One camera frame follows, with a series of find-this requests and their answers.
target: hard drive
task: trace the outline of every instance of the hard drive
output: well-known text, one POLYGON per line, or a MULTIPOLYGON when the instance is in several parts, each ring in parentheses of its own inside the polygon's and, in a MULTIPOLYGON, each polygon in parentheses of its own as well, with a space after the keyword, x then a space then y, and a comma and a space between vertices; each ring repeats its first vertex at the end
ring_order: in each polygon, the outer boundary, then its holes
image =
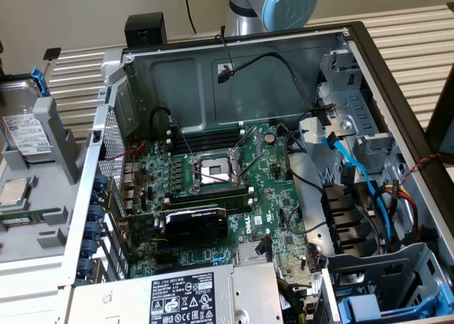
POLYGON ((10 150, 30 163, 54 160, 47 135, 33 115, 40 90, 28 74, 0 81, 0 131, 10 150))

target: black speaker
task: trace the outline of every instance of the black speaker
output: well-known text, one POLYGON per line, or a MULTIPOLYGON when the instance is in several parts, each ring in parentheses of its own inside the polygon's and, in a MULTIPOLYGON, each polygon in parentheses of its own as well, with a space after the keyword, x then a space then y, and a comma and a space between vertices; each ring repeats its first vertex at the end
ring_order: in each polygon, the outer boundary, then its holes
POLYGON ((167 44, 164 14, 155 12, 129 16, 125 37, 128 48, 167 44))

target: yellow wire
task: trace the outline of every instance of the yellow wire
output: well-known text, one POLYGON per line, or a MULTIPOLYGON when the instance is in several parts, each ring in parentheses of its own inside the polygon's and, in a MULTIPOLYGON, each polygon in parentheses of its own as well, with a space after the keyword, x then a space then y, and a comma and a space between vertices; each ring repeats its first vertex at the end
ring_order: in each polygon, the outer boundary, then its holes
MULTIPOLYGON (((384 187, 385 187, 385 188, 390 188, 390 189, 392 189, 392 184, 387 184, 387 185, 384 186, 384 187)), ((406 195, 410 196, 409 192, 406 191, 406 189, 405 189, 403 186, 399 186, 399 189, 400 189, 403 193, 405 193, 406 195)))

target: blue latch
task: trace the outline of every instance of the blue latch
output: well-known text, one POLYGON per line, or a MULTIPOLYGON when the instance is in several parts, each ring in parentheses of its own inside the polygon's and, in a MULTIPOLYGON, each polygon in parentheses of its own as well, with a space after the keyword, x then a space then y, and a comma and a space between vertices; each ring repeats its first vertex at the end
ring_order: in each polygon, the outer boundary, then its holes
POLYGON ((44 75, 40 70, 38 70, 36 65, 33 70, 31 70, 31 76, 36 79, 36 82, 38 83, 38 86, 40 88, 41 95, 44 97, 50 96, 49 88, 45 82, 44 75))

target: white label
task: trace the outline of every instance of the white label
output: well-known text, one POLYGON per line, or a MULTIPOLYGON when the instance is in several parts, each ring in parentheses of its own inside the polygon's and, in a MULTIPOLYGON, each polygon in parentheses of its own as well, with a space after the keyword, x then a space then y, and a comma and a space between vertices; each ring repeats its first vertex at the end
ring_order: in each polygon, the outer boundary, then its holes
POLYGON ((284 298, 284 296, 282 294, 279 294, 279 299, 281 301, 281 309, 282 310, 285 310, 286 308, 290 308, 291 307, 289 302, 285 300, 285 298, 284 298))
POLYGON ((262 225, 262 217, 261 216, 254 217, 254 223, 256 225, 262 225))
POLYGON ((3 121, 23 155, 50 152, 49 141, 44 134, 43 127, 32 113, 4 116, 3 121))
POLYGON ((321 273, 315 272, 311 274, 312 294, 317 294, 321 287, 321 273))
POLYGON ((213 283, 211 281, 205 281, 204 283, 199 283, 199 290, 211 289, 213 283))
POLYGON ((20 225, 22 223, 29 223, 30 219, 29 218, 17 218, 17 219, 6 219, 3 220, 3 223, 5 225, 20 225))
POLYGON ((220 74, 222 71, 224 71, 227 68, 232 70, 232 68, 233 68, 232 64, 231 63, 218 64, 218 74, 220 74))

